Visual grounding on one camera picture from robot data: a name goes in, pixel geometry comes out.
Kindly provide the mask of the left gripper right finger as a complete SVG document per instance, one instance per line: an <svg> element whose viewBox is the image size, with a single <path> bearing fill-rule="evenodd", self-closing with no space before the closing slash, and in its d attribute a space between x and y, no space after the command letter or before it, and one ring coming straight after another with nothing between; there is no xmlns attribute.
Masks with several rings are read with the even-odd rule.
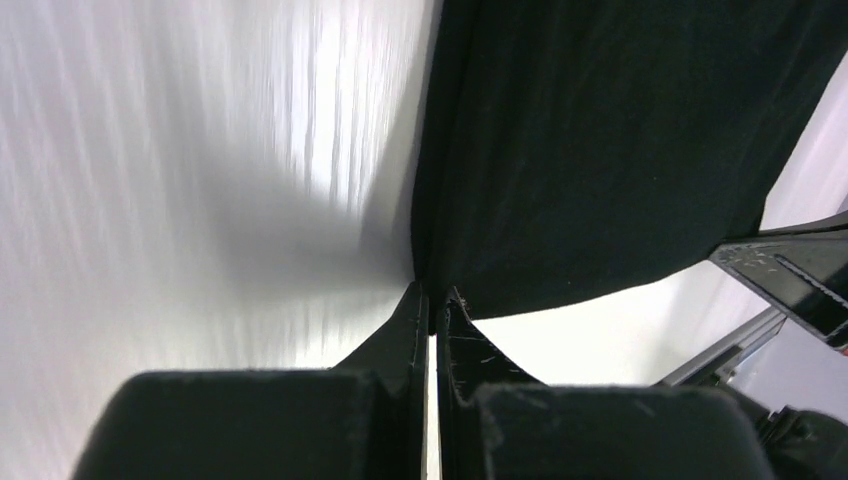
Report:
<svg viewBox="0 0 848 480"><path fill-rule="evenodd" d="M549 386L476 328L435 319L446 479L770 479L749 420L709 387Z"/></svg>

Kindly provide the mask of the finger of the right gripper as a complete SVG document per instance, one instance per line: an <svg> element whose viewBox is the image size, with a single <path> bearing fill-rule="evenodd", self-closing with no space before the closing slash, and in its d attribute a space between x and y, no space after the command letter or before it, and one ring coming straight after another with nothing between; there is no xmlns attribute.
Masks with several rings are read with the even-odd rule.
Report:
<svg viewBox="0 0 848 480"><path fill-rule="evenodd" d="M772 238L718 247L710 260L829 348L847 350L847 241Z"/></svg>
<svg viewBox="0 0 848 480"><path fill-rule="evenodd" d="M843 211L828 218L810 223L762 231L757 241L846 240L848 212Z"/></svg>

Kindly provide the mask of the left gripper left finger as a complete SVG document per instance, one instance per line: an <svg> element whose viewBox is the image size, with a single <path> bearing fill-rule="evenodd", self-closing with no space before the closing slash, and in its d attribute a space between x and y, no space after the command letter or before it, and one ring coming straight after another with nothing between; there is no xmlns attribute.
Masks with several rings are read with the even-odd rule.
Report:
<svg viewBox="0 0 848 480"><path fill-rule="evenodd" d="M153 371L96 423L77 479L420 479L428 307L410 284L329 369Z"/></svg>

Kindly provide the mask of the black t shirt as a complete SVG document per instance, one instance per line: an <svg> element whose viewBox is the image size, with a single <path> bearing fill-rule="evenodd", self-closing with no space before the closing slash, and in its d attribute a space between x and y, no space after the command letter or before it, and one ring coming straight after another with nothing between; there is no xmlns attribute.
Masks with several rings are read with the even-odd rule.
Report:
<svg viewBox="0 0 848 480"><path fill-rule="evenodd" d="M496 318L753 235L846 51L843 1L444 2L416 280Z"/></svg>

